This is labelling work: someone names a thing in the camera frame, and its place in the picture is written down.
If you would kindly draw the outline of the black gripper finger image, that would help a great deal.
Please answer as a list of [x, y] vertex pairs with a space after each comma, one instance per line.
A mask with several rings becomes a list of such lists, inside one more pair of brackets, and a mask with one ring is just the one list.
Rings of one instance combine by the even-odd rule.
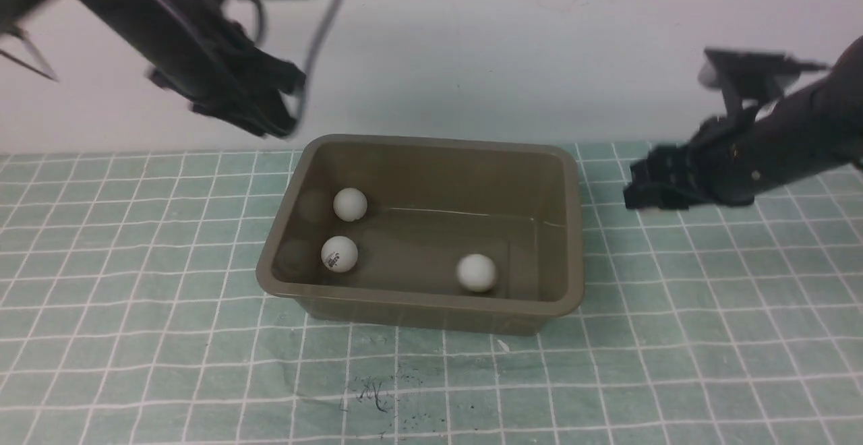
[[253, 85], [298, 95], [305, 91], [306, 74], [293, 62], [256, 51], [253, 55]]
[[657, 145], [631, 163], [632, 183], [696, 183], [698, 171], [690, 145]]
[[222, 120], [259, 138], [289, 138], [298, 128], [283, 98], [257, 98], [255, 108], [229, 103], [222, 108]]
[[628, 210], [688, 210], [702, 205], [697, 195], [679, 187], [656, 185], [652, 183], [629, 183], [623, 190], [624, 205]]

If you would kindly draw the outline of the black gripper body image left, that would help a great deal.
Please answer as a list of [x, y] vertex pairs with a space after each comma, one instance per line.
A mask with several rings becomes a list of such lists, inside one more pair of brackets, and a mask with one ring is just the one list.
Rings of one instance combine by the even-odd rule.
[[223, 17], [195, 24], [186, 17], [160, 19], [147, 28], [149, 80], [190, 101], [194, 113], [222, 120], [229, 103], [255, 108], [257, 98], [283, 92], [253, 85], [257, 48], [237, 23]]

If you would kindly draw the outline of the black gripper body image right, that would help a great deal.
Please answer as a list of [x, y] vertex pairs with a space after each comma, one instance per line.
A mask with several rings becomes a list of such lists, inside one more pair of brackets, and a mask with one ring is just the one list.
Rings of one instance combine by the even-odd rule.
[[681, 207], [751, 206], [769, 190], [769, 123], [707, 119], [681, 146]]

